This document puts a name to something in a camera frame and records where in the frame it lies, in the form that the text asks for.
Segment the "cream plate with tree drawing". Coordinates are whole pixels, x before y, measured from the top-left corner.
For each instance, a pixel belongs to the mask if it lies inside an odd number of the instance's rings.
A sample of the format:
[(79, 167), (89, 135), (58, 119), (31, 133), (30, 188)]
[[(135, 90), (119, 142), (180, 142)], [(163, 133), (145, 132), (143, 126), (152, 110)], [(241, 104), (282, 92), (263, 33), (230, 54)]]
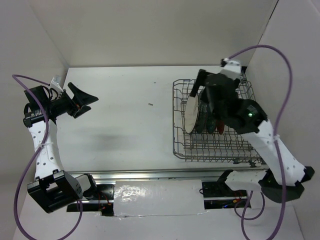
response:
[(199, 97), (189, 96), (184, 111), (184, 129), (190, 134), (196, 126), (199, 114)]

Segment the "dark teal plate with blossoms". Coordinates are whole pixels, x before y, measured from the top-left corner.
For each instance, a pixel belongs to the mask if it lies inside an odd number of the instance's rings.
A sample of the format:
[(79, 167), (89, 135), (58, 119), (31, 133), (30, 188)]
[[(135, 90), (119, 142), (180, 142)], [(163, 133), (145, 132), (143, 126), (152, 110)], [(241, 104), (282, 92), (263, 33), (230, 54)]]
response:
[(217, 129), (217, 120), (210, 110), (207, 111), (207, 119), (206, 119), (206, 131), (208, 134), (213, 134)]

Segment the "red and teal plate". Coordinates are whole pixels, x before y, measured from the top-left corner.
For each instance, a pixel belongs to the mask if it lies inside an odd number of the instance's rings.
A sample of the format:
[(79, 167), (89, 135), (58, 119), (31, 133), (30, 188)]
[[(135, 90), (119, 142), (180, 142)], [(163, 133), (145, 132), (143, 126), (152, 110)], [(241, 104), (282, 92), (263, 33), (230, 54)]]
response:
[(222, 120), (216, 121), (216, 129), (220, 135), (224, 133), (225, 130), (225, 123)]

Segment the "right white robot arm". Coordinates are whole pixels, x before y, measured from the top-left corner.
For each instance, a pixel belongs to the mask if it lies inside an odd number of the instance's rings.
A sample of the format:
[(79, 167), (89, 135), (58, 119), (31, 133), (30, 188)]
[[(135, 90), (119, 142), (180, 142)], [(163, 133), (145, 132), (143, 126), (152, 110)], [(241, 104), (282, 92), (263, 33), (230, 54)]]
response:
[(298, 199), (314, 174), (275, 135), (239, 64), (71, 68), (66, 83), (90, 102), (57, 122), (69, 172), (212, 168), (223, 196), (277, 203)]

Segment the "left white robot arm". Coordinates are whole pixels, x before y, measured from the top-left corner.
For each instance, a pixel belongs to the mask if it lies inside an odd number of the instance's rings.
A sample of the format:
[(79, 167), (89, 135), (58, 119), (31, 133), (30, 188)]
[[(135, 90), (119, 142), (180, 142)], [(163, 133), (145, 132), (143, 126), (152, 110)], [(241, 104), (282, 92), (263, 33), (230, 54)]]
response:
[(46, 213), (81, 199), (92, 200), (99, 193), (99, 187), (89, 173), (73, 177), (64, 170), (61, 162), (57, 117), (68, 114), (76, 119), (91, 110), (90, 104), (98, 101), (96, 96), (78, 89), (73, 83), (67, 86), (73, 97), (55, 83), (24, 92), (29, 102), (23, 110), (23, 123), (38, 152), (34, 182), (27, 185), (27, 191)]

